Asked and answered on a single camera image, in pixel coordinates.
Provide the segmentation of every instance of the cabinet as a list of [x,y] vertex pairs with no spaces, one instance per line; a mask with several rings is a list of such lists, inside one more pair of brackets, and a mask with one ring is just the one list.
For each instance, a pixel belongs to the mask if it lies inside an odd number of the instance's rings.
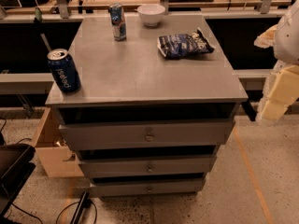
[[[126,22],[127,40],[117,42],[109,16],[85,18],[70,49],[82,87],[64,95],[54,84],[47,105],[95,195],[197,192],[247,95],[202,16],[168,15],[149,28],[126,13]],[[159,53],[158,36],[197,27],[213,53]]]

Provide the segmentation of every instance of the concrete floor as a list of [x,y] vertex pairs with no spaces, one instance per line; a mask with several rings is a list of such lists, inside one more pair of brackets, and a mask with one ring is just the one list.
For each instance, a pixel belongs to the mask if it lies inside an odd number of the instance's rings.
[[[43,109],[27,119],[21,109],[0,109],[7,119],[3,135],[7,143],[32,138]],[[85,178],[48,178],[37,157],[36,169],[15,204],[56,223],[59,213],[77,202],[89,186]],[[179,194],[100,200],[93,197],[99,224],[292,224],[299,223],[299,115],[285,115],[275,126],[261,127],[240,114],[226,145],[197,195]],[[76,206],[61,216],[69,223]],[[93,223],[94,207],[84,211],[80,223]],[[10,220],[38,223],[15,207]]]

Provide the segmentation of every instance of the can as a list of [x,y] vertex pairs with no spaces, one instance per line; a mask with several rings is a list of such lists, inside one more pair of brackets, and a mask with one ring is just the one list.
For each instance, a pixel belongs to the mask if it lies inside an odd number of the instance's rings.
[[114,39],[122,41],[126,39],[125,19],[122,4],[115,3],[109,6]]
[[81,87],[78,71],[66,49],[54,49],[48,53],[48,67],[60,91],[69,94]]

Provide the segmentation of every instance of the white bowl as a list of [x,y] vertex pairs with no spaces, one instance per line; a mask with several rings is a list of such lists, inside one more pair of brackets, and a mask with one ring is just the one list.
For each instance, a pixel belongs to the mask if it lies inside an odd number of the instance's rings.
[[160,4],[145,4],[138,7],[137,12],[145,25],[156,26],[163,19],[165,7]]

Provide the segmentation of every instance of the gray countertop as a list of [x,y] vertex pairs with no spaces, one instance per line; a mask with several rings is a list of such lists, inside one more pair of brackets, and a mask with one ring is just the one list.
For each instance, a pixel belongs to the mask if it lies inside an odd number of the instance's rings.
[[[247,99],[233,68],[201,15],[170,14],[158,27],[125,13],[127,40],[115,41],[108,14],[87,17],[69,50],[82,87],[62,94],[54,84],[46,105],[242,102]],[[213,53],[166,60],[157,49],[160,35],[191,34],[200,27]]]

